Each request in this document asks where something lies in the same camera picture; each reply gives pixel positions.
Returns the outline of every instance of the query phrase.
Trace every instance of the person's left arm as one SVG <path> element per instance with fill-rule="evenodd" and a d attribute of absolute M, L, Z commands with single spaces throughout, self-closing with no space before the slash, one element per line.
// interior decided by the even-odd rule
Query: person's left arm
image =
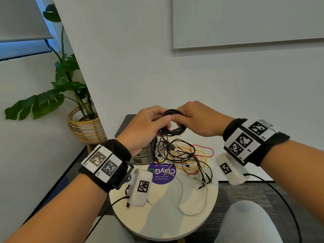
<path fill-rule="evenodd" d="M 135 156 L 160 128 L 171 126 L 173 116 L 160 118 L 166 110 L 160 106 L 140 110 L 116 140 Z M 106 197 L 88 176 L 80 174 L 4 243 L 84 242 Z"/>

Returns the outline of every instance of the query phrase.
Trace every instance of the forearm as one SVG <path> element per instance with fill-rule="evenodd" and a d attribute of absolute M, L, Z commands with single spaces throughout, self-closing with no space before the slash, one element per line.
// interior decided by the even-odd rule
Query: forearm
<path fill-rule="evenodd" d="M 84 242 L 106 197 L 106 192 L 80 174 L 5 243 Z"/>
<path fill-rule="evenodd" d="M 274 146 L 261 167 L 324 223 L 324 151 L 289 140 Z"/>

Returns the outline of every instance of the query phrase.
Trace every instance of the person's left hand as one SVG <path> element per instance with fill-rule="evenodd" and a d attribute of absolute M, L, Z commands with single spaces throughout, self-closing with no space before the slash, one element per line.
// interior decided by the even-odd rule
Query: person's left hand
<path fill-rule="evenodd" d="M 160 128 L 171 127 L 170 121 L 174 119 L 174 115 L 161 118 L 166 110 L 161 106 L 140 110 L 116 140 L 123 144 L 132 156 L 137 155 L 155 136 L 160 135 Z"/>

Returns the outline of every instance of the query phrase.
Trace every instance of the person's right hand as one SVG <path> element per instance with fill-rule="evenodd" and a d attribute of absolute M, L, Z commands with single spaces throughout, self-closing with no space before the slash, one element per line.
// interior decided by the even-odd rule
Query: person's right hand
<path fill-rule="evenodd" d="M 235 119 L 221 114 L 199 101 L 189 101 L 177 110 L 185 116 L 176 114 L 173 122 L 178 125 L 182 124 L 197 135 L 205 137 L 223 136 L 226 127 Z"/>

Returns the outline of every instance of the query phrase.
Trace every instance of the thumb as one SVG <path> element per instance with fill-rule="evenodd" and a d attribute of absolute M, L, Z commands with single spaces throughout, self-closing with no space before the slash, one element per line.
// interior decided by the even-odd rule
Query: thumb
<path fill-rule="evenodd" d="M 173 115 L 174 116 L 174 120 L 173 122 L 177 123 L 177 124 L 182 124 L 186 127 L 189 126 L 190 122 L 189 122 L 189 118 L 180 114 L 176 114 Z"/>
<path fill-rule="evenodd" d="M 174 118 L 173 115 L 166 115 L 166 116 L 154 121 L 153 125 L 157 130 L 159 130 L 160 128 L 163 128 L 164 126 L 167 126 L 173 118 Z"/>

